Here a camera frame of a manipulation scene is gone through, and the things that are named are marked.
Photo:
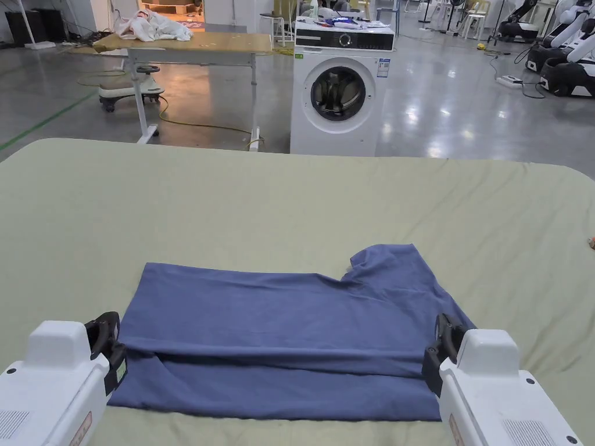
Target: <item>blue t-shirt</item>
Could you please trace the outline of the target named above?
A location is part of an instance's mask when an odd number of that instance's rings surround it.
[[[340,280],[147,263],[110,404],[215,417],[439,420],[421,376],[439,313],[472,326],[413,245]]]

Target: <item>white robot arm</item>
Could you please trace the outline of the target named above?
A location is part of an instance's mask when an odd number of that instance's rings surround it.
[[[119,330],[115,312],[39,325],[25,360],[0,375],[0,444],[85,446],[126,375]]]
[[[508,333],[440,315],[436,334],[422,372],[456,446],[582,446]]]
[[[564,12],[556,11],[560,24],[544,39],[544,46],[560,48],[577,34],[589,16],[591,0],[578,0],[577,4]]]
[[[566,56],[568,62],[578,62],[595,49],[595,18],[586,19],[581,32],[581,37],[571,45],[573,50]]]

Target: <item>table leg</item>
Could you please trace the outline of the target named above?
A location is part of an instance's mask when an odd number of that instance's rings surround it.
[[[136,72],[136,63],[134,63],[134,58],[130,56],[131,50],[128,50],[128,52],[130,77],[132,78],[132,85],[134,86],[134,98],[136,99],[136,108],[139,111],[140,130],[142,132],[142,135],[137,142],[138,144],[147,144],[149,139],[151,139],[153,134],[157,131],[157,126],[150,125],[147,127],[145,105],[143,104],[143,95],[140,91],[139,74]]]
[[[250,135],[250,152],[258,152],[260,143],[260,128],[256,122],[256,55],[250,56],[250,66],[252,68],[252,134]]]
[[[25,22],[25,26],[27,27],[29,38],[31,39],[31,45],[33,48],[35,48],[35,39],[33,38],[33,33],[31,32],[31,27],[29,26],[29,20],[27,20],[27,13],[25,12],[22,0],[18,0],[18,8],[21,10],[21,14],[23,15],[23,20]]]

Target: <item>control panel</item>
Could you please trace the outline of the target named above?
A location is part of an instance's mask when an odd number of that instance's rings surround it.
[[[298,29],[296,45],[391,51],[393,34]]]

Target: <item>yellow extension cord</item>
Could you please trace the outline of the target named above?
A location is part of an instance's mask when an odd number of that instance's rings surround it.
[[[285,56],[293,56],[293,48],[274,48],[273,51],[274,51],[274,53],[265,54],[265,55],[266,56],[272,56],[274,54],[282,54],[282,55],[285,55]],[[77,84],[84,85],[86,87],[99,87],[99,84],[97,84],[97,83],[91,84],[91,83],[84,82],[83,80],[84,79],[87,79],[89,77],[118,77],[118,76],[123,76],[125,74],[126,74],[126,72],[125,71],[122,71],[122,70],[89,71],[89,72],[87,72],[85,74],[85,76],[81,76],[81,77],[79,77],[77,79]],[[163,114],[170,107],[170,103],[163,96],[159,96],[159,97],[165,101],[165,107],[164,107],[164,109],[159,112],[159,119],[161,119],[162,121],[165,121],[167,123],[172,123],[172,124],[179,124],[179,125],[192,125],[194,127],[222,128],[223,130],[239,131],[239,132],[242,132],[242,133],[247,133],[248,135],[252,135],[252,132],[251,131],[242,130],[241,128],[226,127],[224,125],[185,123],[185,122],[182,122],[182,121],[174,121],[174,120],[171,120],[169,118],[165,118],[163,116]],[[255,139],[255,140],[250,141],[248,144],[246,144],[246,147],[249,147],[250,144],[255,143],[256,141],[261,141],[262,142],[262,145],[263,146],[265,145],[264,138],[261,137],[259,139]]]

